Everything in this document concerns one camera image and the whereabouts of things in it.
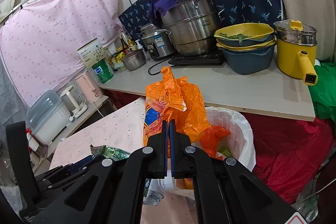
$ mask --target yellow bowl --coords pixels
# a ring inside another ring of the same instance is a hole
[[[261,44],[257,44],[257,45],[252,45],[252,46],[247,46],[247,47],[231,47],[228,45],[223,44],[220,40],[216,39],[217,41],[217,47],[218,48],[225,48],[231,51],[236,51],[236,52],[242,52],[242,51],[250,51],[250,50],[255,50],[258,48],[263,48],[263,47],[268,47],[271,45],[274,45],[277,41],[275,39],[265,42],[265,43],[261,43]]]
[[[238,40],[238,39],[230,39],[221,36],[221,33],[225,33],[228,37],[236,35],[236,34],[243,34],[248,35],[249,37],[245,39],[260,39],[264,38],[267,35],[274,32],[274,29],[266,24],[266,23],[242,23],[242,24],[236,24],[232,26],[228,26],[225,28],[221,28],[217,31],[215,31],[214,37],[224,38],[228,40]]]

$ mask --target yellow container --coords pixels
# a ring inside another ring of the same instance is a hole
[[[274,29],[265,23],[242,23],[242,24],[236,24],[232,26],[228,26],[225,28],[221,28],[217,31],[215,31],[214,37],[223,38],[220,34],[226,34],[228,37],[236,35],[236,34],[243,34],[248,35],[248,38],[245,39],[261,39],[269,34],[273,33]]]
[[[296,20],[274,23],[277,29],[278,67],[290,77],[316,85],[316,29]]]
[[[231,51],[236,51],[236,52],[256,50],[258,48],[263,48],[263,47],[274,45],[277,42],[275,39],[273,39],[273,40],[265,42],[265,43],[256,44],[256,45],[252,45],[252,46],[247,46],[247,47],[231,47],[231,46],[225,45],[224,43],[222,43],[218,39],[216,39],[216,41],[217,41],[217,47],[225,48],[225,49],[228,49],[228,50],[231,50]]]

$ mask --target yellow electric pot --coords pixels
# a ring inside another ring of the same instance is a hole
[[[284,20],[274,23],[277,30],[278,67],[290,77],[316,85],[316,29],[301,21]]]

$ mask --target orange plastic bag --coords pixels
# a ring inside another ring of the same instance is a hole
[[[221,139],[229,135],[230,131],[221,126],[211,126],[204,130],[203,136],[199,142],[203,146],[203,150],[209,157],[216,158],[217,145]]]
[[[162,130],[162,121],[175,119],[176,131],[198,141],[203,130],[210,127],[198,86],[188,83],[187,77],[175,79],[170,67],[164,67],[163,81],[146,87],[146,116],[143,143]]]

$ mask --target pink polka dot fabric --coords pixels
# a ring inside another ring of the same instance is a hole
[[[1,52],[28,106],[84,68],[78,48],[94,38],[105,47],[120,35],[117,12],[118,0],[39,0],[6,22]]]

